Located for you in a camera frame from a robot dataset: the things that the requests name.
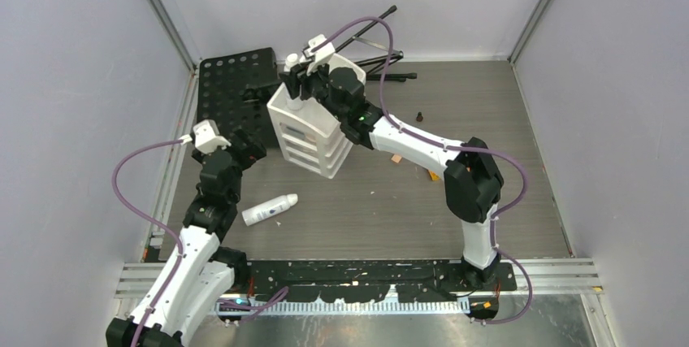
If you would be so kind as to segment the large white spray bottle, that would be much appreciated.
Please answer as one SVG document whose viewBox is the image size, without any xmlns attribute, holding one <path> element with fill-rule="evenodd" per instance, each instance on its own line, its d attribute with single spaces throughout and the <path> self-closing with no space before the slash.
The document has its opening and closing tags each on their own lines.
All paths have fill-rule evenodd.
<svg viewBox="0 0 689 347">
<path fill-rule="evenodd" d="M 281 195 L 247 210 L 243 210 L 242 219 L 246 226 L 252 226 L 289 210 L 295 206 L 298 201 L 299 197 L 296 193 Z"/>
</svg>

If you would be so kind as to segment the white plastic drawer organizer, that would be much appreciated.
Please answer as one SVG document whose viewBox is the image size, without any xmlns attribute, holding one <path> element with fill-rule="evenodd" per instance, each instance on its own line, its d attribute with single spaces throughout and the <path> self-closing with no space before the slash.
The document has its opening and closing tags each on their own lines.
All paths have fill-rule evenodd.
<svg viewBox="0 0 689 347">
<path fill-rule="evenodd" d="M 326 63 L 331 67 L 351 67 L 357 78 L 366 82 L 366 73 L 354 62 L 334 54 Z M 340 170 L 353 147 L 344 128 L 354 116 L 337 119 L 313 98 L 299 111 L 287 106 L 288 91 L 282 82 L 267 103 L 273 129 L 282 155 L 290 163 L 331 179 Z"/>
</svg>

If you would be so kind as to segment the small white bottle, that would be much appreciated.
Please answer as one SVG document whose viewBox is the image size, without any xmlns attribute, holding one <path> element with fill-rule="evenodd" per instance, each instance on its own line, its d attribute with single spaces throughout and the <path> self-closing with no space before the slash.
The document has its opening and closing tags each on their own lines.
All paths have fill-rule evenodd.
<svg viewBox="0 0 689 347">
<path fill-rule="evenodd" d="M 292 53 L 287 56 L 284 63 L 285 86 L 288 91 L 287 106 L 292 111 L 299 111 L 303 107 L 301 100 L 302 77 L 306 73 L 306 68 L 300 62 L 300 55 Z"/>
</svg>

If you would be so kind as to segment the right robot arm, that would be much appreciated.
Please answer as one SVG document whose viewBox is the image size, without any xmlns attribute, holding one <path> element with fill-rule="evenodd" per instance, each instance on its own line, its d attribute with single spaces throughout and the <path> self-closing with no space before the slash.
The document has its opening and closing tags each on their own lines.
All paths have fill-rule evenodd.
<svg viewBox="0 0 689 347">
<path fill-rule="evenodd" d="M 331 119 L 350 145 L 397 154 L 439 175 L 448 209 L 461 220 L 466 284 L 484 290 L 501 261 L 493 229 L 504 178 L 487 145 L 477 137 L 452 140 L 405 124 L 365 93 L 356 64 L 287 62 L 280 75 L 288 113 L 313 127 Z"/>
</svg>

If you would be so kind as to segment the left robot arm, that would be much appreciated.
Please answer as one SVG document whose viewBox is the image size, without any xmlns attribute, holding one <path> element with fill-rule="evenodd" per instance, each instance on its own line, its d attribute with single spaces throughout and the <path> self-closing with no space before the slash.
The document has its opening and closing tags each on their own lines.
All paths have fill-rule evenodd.
<svg viewBox="0 0 689 347">
<path fill-rule="evenodd" d="M 197 194 L 175 250 L 132 313 L 111 320 L 107 345 L 186 346 L 222 294 L 248 286 L 245 253 L 221 242 L 237 216 L 243 172 L 266 154 L 260 140 L 242 131 L 214 148 L 195 148 Z"/>
</svg>

